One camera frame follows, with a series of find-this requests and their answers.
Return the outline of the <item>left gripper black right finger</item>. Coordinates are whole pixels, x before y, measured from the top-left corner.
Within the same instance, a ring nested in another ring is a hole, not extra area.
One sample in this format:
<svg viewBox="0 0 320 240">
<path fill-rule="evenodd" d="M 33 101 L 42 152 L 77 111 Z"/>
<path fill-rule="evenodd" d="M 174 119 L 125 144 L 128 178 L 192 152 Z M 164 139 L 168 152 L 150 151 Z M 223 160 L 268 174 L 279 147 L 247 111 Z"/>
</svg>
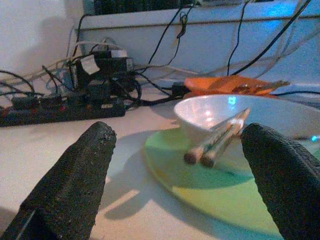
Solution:
<svg viewBox="0 0 320 240">
<path fill-rule="evenodd" d="M 320 238 L 320 162 L 297 141 L 251 123 L 240 135 L 258 192 L 285 240 Z"/>
</svg>

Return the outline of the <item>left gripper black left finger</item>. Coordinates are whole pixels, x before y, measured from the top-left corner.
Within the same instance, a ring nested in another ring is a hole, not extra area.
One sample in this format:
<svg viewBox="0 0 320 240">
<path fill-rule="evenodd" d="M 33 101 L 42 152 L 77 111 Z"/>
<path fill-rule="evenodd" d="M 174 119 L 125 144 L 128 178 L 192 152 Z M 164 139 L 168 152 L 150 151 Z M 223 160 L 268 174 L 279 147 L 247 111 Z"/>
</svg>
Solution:
<svg viewBox="0 0 320 240">
<path fill-rule="evenodd" d="M 116 132 L 97 121 L 40 179 L 2 240 L 88 240 L 96 222 Z"/>
</svg>

